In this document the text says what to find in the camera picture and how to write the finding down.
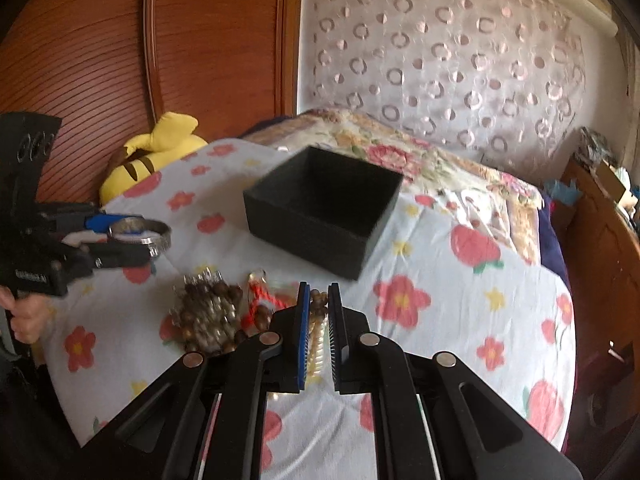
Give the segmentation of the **person's left hand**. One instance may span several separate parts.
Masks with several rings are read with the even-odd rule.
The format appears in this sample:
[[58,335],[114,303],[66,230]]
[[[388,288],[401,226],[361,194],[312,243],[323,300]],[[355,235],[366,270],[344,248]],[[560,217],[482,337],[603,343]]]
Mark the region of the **person's left hand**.
[[22,344],[34,344],[42,335],[50,318],[50,300],[37,294],[15,298],[1,287],[1,307],[12,314],[10,322],[15,338]]

